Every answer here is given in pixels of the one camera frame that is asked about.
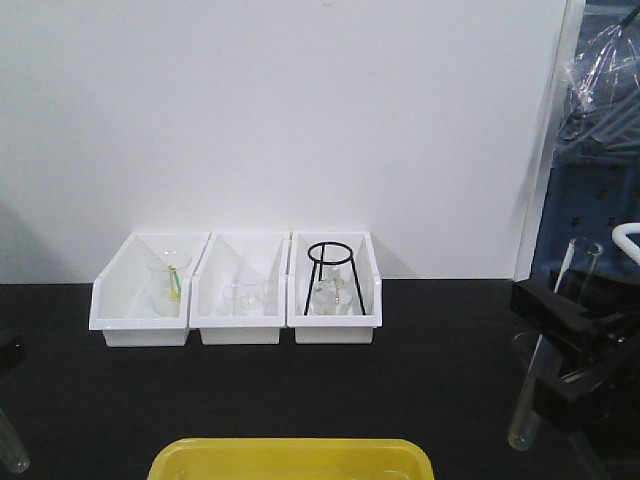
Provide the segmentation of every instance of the glass beaker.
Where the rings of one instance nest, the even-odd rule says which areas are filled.
[[[313,286],[311,304],[314,315],[346,315],[352,296],[337,267],[327,267],[326,277]]]
[[[247,294],[247,311],[256,312],[264,307],[265,279],[255,270],[247,270],[240,276],[240,285]]]
[[[153,309],[163,317],[180,314],[182,280],[190,264],[190,255],[176,251],[156,253],[156,258],[147,263]]]
[[[249,293],[244,285],[234,282],[222,289],[223,313],[227,317],[243,317],[249,310]]]

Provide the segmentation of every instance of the white tube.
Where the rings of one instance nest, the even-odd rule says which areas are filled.
[[[611,238],[631,260],[640,265],[640,246],[628,237],[634,233],[640,233],[640,223],[623,223],[613,229]]]

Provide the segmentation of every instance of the blue pegboard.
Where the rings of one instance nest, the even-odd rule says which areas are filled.
[[[597,0],[589,5],[628,6],[637,2]],[[578,40],[578,51],[585,42],[615,21],[612,15],[585,15]],[[612,242],[613,227],[640,222],[640,159],[598,158],[574,149],[555,158],[535,256],[532,278],[547,283],[558,269],[571,238],[585,236],[604,247],[596,272],[620,279],[640,278],[640,267]]]

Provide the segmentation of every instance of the white wall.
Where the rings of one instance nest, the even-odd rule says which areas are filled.
[[[561,0],[4,0],[0,282],[133,229],[369,229],[511,277]]]

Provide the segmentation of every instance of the white plastic bin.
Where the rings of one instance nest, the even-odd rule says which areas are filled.
[[[93,283],[89,330],[109,347],[183,346],[189,334],[191,277],[209,233],[132,233]],[[154,254],[181,252],[191,261],[181,273],[177,316],[159,314],[151,298]]]
[[[229,232],[211,236],[193,277],[189,319],[191,328],[200,329],[202,343],[280,341],[280,329],[286,326],[289,236],[289,232]],[[261,300],[256,300],[256,290],[262,292]],[[237,303],[225,298],[225,292],[234,292]],[[247,300],[246,304],[239,298]]]
[[[350,263],[338,266],[351,291],[351,306],[335,315],[304,315],[313,262],[309,247],[340,242],[353,250],[366,315],[360,311]],[[287,326],[295,328],[296,343],[371,343],[373,329],[382,326],[382,281],[369,232],[294,232],[288,280]]]

